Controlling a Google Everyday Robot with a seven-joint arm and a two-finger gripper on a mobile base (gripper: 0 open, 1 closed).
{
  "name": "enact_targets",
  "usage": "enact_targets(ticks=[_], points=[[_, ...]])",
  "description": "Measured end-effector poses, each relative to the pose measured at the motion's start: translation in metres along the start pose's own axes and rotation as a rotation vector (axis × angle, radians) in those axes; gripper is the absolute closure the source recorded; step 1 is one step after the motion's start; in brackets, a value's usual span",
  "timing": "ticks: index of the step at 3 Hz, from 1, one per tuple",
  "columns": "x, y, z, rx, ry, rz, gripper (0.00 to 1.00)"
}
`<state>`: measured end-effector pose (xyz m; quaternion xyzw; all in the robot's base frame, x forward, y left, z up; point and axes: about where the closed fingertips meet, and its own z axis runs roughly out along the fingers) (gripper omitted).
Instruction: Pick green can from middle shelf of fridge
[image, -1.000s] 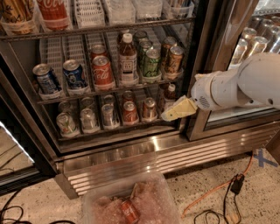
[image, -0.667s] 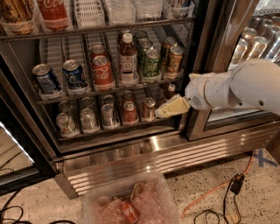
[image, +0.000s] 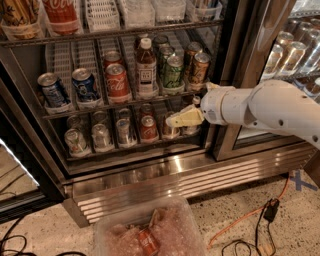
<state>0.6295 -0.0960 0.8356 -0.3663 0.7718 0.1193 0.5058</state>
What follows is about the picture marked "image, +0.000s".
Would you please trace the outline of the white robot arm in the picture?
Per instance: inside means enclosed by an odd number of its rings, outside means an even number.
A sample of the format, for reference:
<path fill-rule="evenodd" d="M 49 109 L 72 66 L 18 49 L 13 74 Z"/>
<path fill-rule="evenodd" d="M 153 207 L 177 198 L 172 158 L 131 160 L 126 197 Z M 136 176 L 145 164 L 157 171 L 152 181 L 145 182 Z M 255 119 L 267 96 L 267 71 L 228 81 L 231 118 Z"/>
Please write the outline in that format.
<path fill-rule="evenodd" d="M 266 80 L 253 88 L 209 83 L 199 106 L 193 104 L 166 119 L 170 127 L 208 121 L 296 136 L 320 149 L 320 105 L 294 85 Z"/>

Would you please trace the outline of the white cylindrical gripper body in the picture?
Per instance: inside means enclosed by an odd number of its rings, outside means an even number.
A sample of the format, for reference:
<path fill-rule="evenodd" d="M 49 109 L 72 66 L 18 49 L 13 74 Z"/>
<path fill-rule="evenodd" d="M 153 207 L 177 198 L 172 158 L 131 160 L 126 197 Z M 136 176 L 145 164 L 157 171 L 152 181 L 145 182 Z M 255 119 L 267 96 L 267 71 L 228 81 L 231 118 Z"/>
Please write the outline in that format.
<path fill-rule="evenodd" d="M 209 90 L 201 100 L 204 118 L 211 124 L 247 126 L 255 121 L 249 109 L 251 89 L 222 86 Z"/>

